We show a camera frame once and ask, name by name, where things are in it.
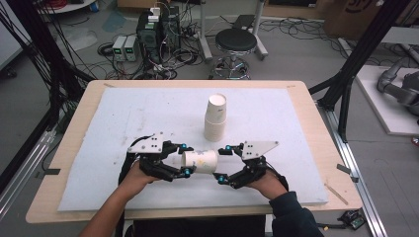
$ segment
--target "white paper sheet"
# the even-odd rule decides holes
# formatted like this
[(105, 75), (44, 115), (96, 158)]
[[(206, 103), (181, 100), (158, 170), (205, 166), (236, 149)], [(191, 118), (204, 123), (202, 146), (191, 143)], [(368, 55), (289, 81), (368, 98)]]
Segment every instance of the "white paper sheet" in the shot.
[[(227, 125), (220, 142), (204, 138), (208, 98), (227, 98)], [(278, 140), (267, 160), (285, 175), (303, 204), (327, 202), (287, 90), (108, 88), (100, 102), (70, 171), (59, 209), (96, 210), (117, 187), (126, 150), (139, 137), (162, 131), (165, 140), (197, 150), (238, 145), (245, 140)], [(180, 167), (181, 156), (164, 163)], [(238, 156), (220, 156), (216, 171), (231, 175), (243, 168)], [(219, 185), (213, 176), (194, 174), (172, 183), (148, 185), (128, 209), (182, 208), (267, 204), (258, 192)]]

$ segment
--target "dark sleeve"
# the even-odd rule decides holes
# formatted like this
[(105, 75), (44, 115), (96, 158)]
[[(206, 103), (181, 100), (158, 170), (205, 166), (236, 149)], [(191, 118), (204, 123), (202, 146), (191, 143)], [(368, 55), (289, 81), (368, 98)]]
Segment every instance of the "dark sleeve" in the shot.
[(269, 201), (275, 219), (272, 221), (274, 236), (317, 237), (323, 236), (313, 214), (302, 208), (295, 192), (288, 192)]

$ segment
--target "human hand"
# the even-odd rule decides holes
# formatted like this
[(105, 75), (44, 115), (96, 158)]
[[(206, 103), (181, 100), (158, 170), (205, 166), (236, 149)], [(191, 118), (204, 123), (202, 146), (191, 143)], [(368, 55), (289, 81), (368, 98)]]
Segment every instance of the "human hand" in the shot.
[(247, 185), (247, 187), (259, 191), (265, 198), (271, 200), (287, 192), (286, 188), (278, 180), (277, 176), (270, 170), (257, 181)]
[(126, 174), (124, 180), (117, 187), (116, 193), (128, 201), (138, 195), (147, 184), (158, 180), (155, 177), (145, 175), (139, 169), (139, 162), (136, 161)]

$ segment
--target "white paper cup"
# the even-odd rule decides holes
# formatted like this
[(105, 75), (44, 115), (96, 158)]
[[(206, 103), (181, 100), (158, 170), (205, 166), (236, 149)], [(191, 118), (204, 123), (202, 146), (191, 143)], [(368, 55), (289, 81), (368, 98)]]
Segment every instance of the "white paper cup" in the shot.
[(216, 142), (224, 137), (226, 120), (222, 123), (212, 123), (206, 120), (204, 126), (204, 137), (208, 141)]
[(196, 166), (195, 173), (212, 174), (216, 170), (218, 157), (213, 150), (185, 151), (182, 154), (182, 166)]
[(209, 97), (206, 120), (211, 123), (222, 123), (227, 118), (227, 99), (221, 94)]

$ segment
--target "wooden table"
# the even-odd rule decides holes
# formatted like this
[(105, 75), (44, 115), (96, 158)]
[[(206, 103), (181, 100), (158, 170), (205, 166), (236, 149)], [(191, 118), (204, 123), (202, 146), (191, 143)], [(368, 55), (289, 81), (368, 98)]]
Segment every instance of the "wooden table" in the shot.
[[(312, 211), (357, 209), (362, 206), (358, 192), (348, 174), (338, 170), (337, 164), (343, 162), (329, 135), (317, 107), (307, 88), (299, 81), (93, 81), (87, 90), (67, 128), (62, 141), (49, 166), (60, 169), (59, 175), (45, 176), (40, 189), (28, 211), (30, 223), (90, 220), (95, 211), (65, 211), (57, 208), (65, 190), (66, 181), (74, 158), (82, 144), (84, 134), (108, 87), (131, 88), (279, 88), (287, 89), (293, 101), (306, 141), (317, 165), (320, 177), (325, 184), (329, 202), (323, 205), (307, 206)], [(127, 219), (220, 216), (272, 213), (270, 206), (240, 206), (217, 208), (184, 208), (158, 210), (129, 210)]]

